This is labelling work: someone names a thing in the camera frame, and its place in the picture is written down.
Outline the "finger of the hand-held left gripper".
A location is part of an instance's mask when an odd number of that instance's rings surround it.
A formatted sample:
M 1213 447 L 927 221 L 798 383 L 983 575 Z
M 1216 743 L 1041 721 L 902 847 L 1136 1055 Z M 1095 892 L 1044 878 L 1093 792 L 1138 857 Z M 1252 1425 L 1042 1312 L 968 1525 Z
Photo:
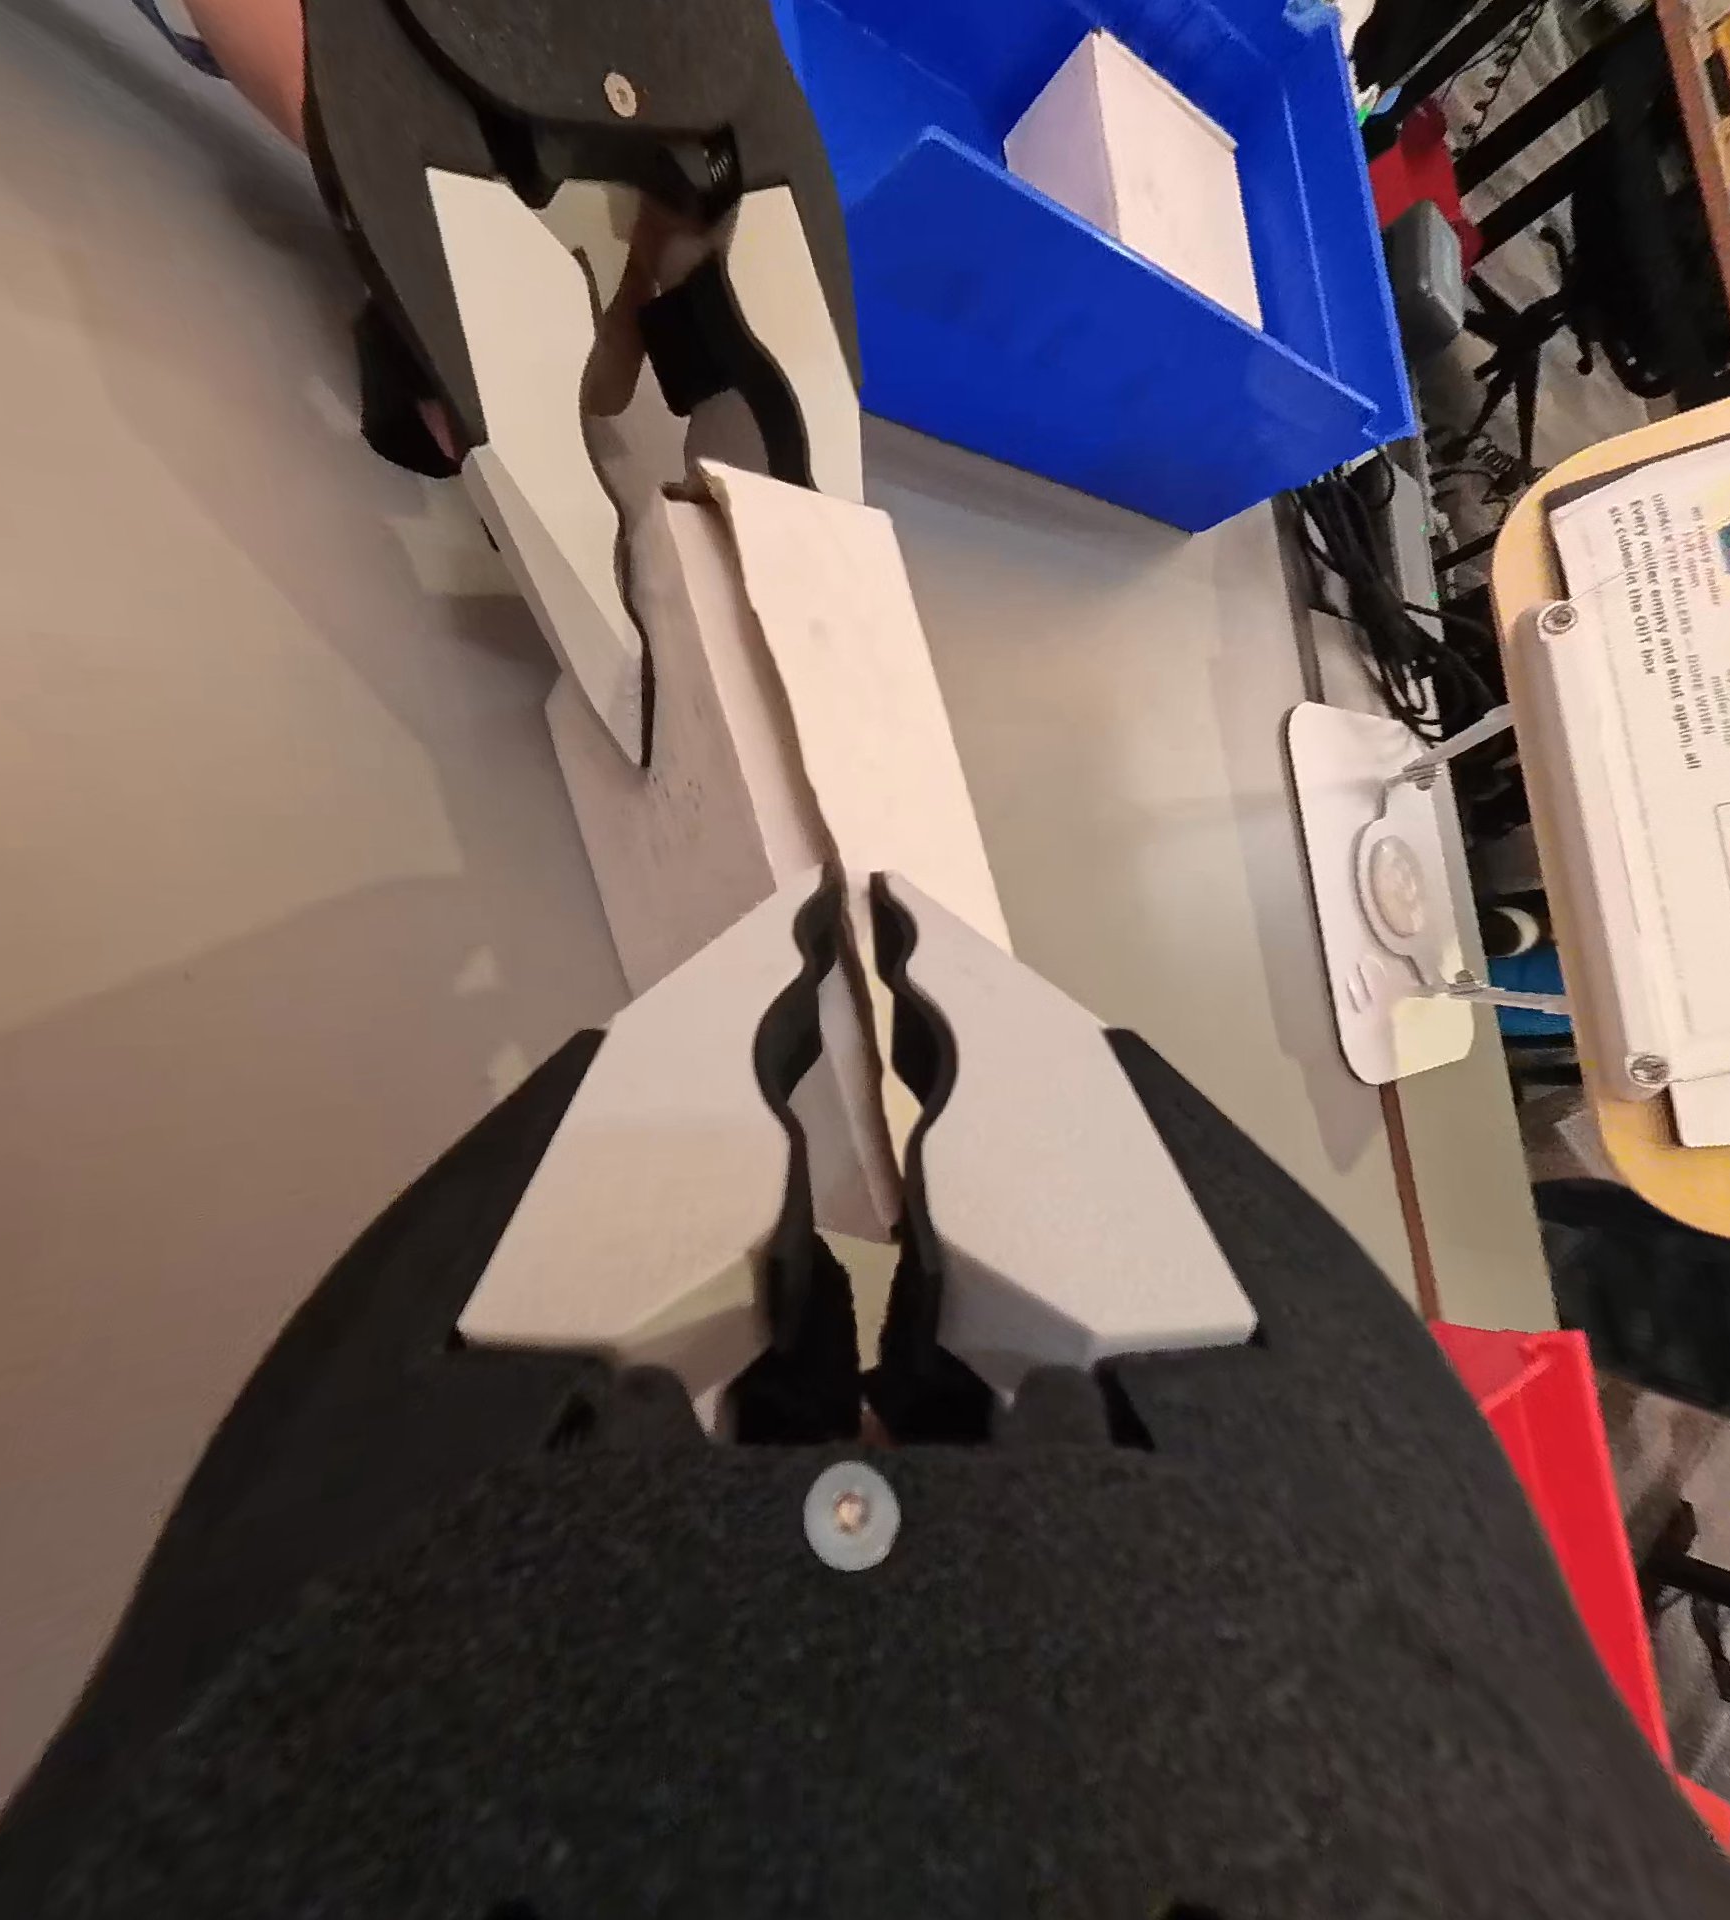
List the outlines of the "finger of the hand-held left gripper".
M 639 198 L 571 179 L 533 207 L 504 179 L 439 166 L 425 179 L 483 416 L 464 457 L 468 497 L 564 679 L 624 760 L 644 766 L 652 661 L 630 605 L 622 510 L 587 409 Z
M 859 385 L 789 185 L 744 196 L 639 327 L 692 457 L 864 500 Z

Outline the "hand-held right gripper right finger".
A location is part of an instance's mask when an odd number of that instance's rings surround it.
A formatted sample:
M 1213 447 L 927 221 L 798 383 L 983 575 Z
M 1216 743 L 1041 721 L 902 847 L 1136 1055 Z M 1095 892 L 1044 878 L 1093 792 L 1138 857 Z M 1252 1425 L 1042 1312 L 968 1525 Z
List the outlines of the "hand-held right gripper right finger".
M 1258 1313 L 1118 1036 L 899 874 L 872 878 L 917 1100 L 881 1412 L 985 1412 L 1044 1367 L 1243 1346 Z

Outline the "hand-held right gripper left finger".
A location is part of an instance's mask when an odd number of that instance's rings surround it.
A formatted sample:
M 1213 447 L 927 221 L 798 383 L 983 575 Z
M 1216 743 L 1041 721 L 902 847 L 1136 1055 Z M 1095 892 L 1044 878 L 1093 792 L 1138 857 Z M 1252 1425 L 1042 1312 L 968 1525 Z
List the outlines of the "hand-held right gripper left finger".
M 612 1018 L 456 1332 L 723 1392 L 733 1431 L 861 1431 L 851 1278 L 792 1095 L 825 1051 L 841 889 L 784 880 Z

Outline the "blue plastic bin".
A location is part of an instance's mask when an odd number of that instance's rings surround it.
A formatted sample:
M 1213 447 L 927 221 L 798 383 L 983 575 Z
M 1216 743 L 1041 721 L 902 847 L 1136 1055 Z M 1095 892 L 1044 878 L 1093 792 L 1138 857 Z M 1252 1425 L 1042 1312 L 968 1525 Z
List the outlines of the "blue plastic bin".
M 1331 4 L 774 4 L 853 255 L 863 405 L 1184 531 L 1419 432 Z M 1252 324 L 1013 171 L 1107 31 L 1236 138 Z

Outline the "white cardboard mailer box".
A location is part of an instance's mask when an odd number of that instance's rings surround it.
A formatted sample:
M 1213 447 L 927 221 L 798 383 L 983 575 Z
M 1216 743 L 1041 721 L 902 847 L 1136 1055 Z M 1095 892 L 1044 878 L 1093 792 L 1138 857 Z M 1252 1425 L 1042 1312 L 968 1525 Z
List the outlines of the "white cardboard mailer box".
M 1262 327 L 1236 141 L 1118 38 L 1084 36 L 1002 155 L 1044 198 Z
M 654 748 L 630 763 L 563 679 L 546 723 L 632 995 L 819 867 L 849 928 L 795 1095 L 819 1222 L 886 1242 L 913 1100 L 882 1058 L 871 880 L 894 871 L 1000 950 L 1013 933 L 893 519 L 704 461 L 634 559 Z

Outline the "red plastic bin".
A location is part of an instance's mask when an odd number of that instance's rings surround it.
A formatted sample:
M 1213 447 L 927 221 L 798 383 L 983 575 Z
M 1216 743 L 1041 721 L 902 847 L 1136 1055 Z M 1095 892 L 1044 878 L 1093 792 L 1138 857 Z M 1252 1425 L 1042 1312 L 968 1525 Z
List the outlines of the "red plastic bin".
M 1428 1329 L 1507 1454 L 1601 1666 L 1695 1812 L 1730 1854 L 1730 1801 L 1678 1772 L 1652 1650 L 1662 1600 L 1730 1613 L 1730 1570 L 1661 1541 L 1637 1562 L 1590 1347 L 1579 1332 L 1430 1320 Z

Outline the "person's left hand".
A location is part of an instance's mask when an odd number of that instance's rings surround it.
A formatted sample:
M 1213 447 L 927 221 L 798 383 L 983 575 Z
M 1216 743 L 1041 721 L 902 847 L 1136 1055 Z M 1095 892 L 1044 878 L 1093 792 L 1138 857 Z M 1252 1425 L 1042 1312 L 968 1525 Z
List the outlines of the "person's left hand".
M 304 147 L 302 2 L 185 2 L 209 57 L 274 131 Z

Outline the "white metal document stand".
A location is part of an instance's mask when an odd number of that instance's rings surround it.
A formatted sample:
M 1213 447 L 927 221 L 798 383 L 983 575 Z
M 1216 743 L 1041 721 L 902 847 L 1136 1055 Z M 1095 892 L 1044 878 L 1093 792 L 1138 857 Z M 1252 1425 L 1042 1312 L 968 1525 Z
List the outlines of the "white metal document stand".
M 1693 1080 L 1662 881 L 1642 838 L 1639 774 L 1614 713 L 1610 641 L 1588 597 L 1526 607 L 1513 629 L 1519 691 L 1428 746 L 1398 719 L 1324 701 L 1285 717 L 1289 783 L 1338 1050 L 1371 1087 L 1468 1055 L 1475 1007 L 1567 1016 L 1617 1098 L 1652 1100 Z M 1560 991 L 1490 982 L 1471 857 L 1455 821 L 1461 756 L 1515 746 L 1558 932 Z

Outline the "teal blue object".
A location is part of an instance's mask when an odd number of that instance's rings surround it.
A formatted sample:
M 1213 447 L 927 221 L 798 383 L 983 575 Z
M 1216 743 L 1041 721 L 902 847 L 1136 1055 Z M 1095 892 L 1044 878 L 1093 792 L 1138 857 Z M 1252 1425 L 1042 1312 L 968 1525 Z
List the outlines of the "teal blue object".
M 1558 953 L 1551 944 L 1513 956 L 1490 956 L 1487 975 L 1492 985 L 1508 994 L 1562 995 L 1567 991 Z M 1499 1031 L 1507 1039 L 1569 1039 L 1572 1036 L 1569 1013 L 1526 1007 L 1499 1007 L 1494 1013 Z

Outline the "grey box device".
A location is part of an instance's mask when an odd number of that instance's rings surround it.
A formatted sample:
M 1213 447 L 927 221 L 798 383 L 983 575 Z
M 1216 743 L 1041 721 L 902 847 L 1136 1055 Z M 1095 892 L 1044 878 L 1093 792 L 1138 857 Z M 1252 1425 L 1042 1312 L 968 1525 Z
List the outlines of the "grey box device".
M 1382 255 L 1398 335 L 1410 366 L 1453 347 L 1467 324 L 1467 264 L 1442 207 L 1419 199 L 1382 227 Z

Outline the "round table with instruction sheet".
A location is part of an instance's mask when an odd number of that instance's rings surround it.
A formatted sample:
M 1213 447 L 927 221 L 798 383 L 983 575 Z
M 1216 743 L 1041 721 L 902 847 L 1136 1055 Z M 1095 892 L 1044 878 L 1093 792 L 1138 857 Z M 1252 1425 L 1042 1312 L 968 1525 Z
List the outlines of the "round table with instruction sheet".
M 1539 479 L 1490 596 L 1598 1137 L 1730 1237 L 1730 395 Z

